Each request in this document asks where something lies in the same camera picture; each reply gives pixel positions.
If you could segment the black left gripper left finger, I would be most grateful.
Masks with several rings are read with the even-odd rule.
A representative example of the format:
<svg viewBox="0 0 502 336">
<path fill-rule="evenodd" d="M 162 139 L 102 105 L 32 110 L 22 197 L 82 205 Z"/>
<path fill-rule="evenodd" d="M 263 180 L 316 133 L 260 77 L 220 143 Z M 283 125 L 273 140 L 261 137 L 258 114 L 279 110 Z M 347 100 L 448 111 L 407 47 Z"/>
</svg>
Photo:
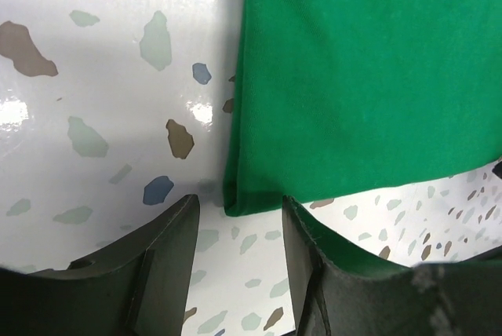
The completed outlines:
<svg viewBox="0 0 502 336">
<path fill-rule="evenodd" d="M 179 335 L 200 203 L 186 195 L 153 221 L 65 270 L 1 270 L 3 335 Z"/>
</svg>

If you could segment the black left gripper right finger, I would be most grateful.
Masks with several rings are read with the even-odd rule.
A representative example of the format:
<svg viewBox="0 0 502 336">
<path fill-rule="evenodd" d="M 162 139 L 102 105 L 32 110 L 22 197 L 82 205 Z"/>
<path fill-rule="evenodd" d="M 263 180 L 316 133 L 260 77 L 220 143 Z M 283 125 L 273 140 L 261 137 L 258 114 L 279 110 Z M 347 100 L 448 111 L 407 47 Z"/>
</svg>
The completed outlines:
<svg viewBox="0 0 502 336">
<path fill-rule="evenodd" d="M 293 197 L 282 227 L 298 335 L 498 335 L 501 250 L 412 268 L 317 221 Z"/>
</svg>

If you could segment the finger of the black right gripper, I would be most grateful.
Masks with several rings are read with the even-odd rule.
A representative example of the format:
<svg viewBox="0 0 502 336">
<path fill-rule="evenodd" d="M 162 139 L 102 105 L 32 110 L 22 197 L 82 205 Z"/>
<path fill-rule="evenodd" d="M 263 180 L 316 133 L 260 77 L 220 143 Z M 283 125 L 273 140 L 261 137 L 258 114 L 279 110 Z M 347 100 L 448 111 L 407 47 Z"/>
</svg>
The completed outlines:
<svg viewBox="0 0 502 336">
<path fill-rule="evenodd" d="M 492 173 L 502 179 L 502 160 L 500 160 L 499 162 L 497 162 L 497 164 L 492 168 Z"/>
</svg>

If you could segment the green t-shirt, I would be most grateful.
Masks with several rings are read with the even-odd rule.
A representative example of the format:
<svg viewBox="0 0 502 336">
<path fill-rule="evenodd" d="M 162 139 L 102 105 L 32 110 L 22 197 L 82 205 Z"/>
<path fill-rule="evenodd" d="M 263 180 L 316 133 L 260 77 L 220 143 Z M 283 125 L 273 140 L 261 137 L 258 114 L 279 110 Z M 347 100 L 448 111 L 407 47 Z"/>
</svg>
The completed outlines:
<svg viewBox="0 0 502 336">
<path fill-rule="evenodd" d="M 500 155 L 501 0 L 244 0 L 228 216 Z"/>
</svg>

